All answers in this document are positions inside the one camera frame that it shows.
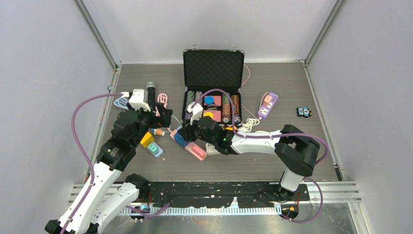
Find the teal small cube adapter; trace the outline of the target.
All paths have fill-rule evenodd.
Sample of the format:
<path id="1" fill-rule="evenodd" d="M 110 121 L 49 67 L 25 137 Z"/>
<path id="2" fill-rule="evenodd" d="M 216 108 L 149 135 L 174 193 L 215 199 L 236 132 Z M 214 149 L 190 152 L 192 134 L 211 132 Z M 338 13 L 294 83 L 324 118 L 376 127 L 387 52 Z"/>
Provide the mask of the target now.
<path id="1" fill-rule="evenodd" d="M 154 155 L 159 152 L 158 147 L 156 145 L 153 145 L 153 144 L 148 146 L 148 150 Z"/>

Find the yellow cube adapter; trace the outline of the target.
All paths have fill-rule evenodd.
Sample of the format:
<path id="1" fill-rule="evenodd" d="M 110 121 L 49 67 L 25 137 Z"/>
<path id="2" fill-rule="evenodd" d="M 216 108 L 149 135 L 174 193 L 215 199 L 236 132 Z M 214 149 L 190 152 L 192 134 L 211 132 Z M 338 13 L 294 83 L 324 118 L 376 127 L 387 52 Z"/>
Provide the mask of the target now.
<path id="1" fill-rule="evenodd" d="M 150 133 L 150 131 L 146 132 L 143 138 L 140 141 L 140 144 L 144 147 L 147 148 L 151 143 L 154 142 L 154 137 Z"/>

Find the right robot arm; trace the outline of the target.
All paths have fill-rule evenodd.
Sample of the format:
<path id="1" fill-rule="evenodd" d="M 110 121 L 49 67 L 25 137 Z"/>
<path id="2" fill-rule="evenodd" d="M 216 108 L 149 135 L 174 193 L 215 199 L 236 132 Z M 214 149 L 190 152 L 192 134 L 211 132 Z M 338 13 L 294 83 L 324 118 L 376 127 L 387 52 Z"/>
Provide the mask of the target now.
<path id="1" fill-rule="evenodd" d="M 318 140 L 293 125 L 268 133 L 243 133 L 224 129 L 210 117 L 185 121 L 174 139 L 183 148 L 199 139 L 223 155 L 277 155 L 286 166 L 278 185 L 278 194 L 284 200 L 291 200 L 301 181 L 313 174 L 320 150 Z"/>

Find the blue cube socket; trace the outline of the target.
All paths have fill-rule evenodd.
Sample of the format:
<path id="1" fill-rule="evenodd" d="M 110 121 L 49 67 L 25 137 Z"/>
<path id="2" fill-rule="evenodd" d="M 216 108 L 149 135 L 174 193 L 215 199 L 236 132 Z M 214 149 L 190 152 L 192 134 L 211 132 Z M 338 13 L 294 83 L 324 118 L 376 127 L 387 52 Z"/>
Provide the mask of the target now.
<path id="1" fill-rule="evenodd" d="M 186 148 L 190 141 L 185 140 L 180 134 L 175 133 L 174 135 L 174 140 L 175 142 L 182 148 Z"/>

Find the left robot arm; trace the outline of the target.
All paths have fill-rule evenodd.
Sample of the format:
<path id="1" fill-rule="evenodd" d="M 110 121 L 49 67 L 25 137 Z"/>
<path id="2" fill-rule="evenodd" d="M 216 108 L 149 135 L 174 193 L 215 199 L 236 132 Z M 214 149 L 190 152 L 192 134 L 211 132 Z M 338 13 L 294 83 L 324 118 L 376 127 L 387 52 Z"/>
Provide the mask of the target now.
<path id="1" fill-rule="evenodd" d="M 150 129 L 169 127 L 173 111 L 156 104 L 159 116 L 140 108 L 119 113 L 113 124 L 111 138 L 102 145 L 91 168 L 91 174 L 69 209 L 50 220 L 49 234 L 100 234 L 107 225 L 133 201 L 149 197 L 149 182 L 141 175 L 127 177 L 117 192 L 103 201 L 109 188 L 120 177 L 136 155 L 136 148 Z"/>

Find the salmon pink plug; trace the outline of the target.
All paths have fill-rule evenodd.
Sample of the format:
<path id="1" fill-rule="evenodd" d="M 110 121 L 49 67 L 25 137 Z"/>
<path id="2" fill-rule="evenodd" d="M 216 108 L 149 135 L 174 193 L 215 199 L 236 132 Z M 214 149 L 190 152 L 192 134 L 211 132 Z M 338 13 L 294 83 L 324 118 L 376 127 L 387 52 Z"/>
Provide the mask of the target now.
<path id="1" fill-rule="evenodd" d="M 272 105 L 271 100 L 272 97 L 270 95 L 267 95 L 263 100 L 263 106 L 269 108 Z"/>

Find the pink square adapter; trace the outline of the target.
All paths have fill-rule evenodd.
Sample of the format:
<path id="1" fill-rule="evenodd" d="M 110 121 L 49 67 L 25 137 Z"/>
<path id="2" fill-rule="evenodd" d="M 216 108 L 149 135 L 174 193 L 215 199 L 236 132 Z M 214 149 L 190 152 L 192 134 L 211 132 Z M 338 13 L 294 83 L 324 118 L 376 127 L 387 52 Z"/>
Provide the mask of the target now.
<path id="1" fill-rule="evenodd" d="M 200 161 L 203 161 L 203 160 L 205 159 L 206 155 L 207 155 L 207 154 L 205 153 L 205 151 L 204 151 L 202 148 L 200 148 L 198 145 L 192 146 L 192 151 L 193 151 L 194 155 L 195 155 Z"/>

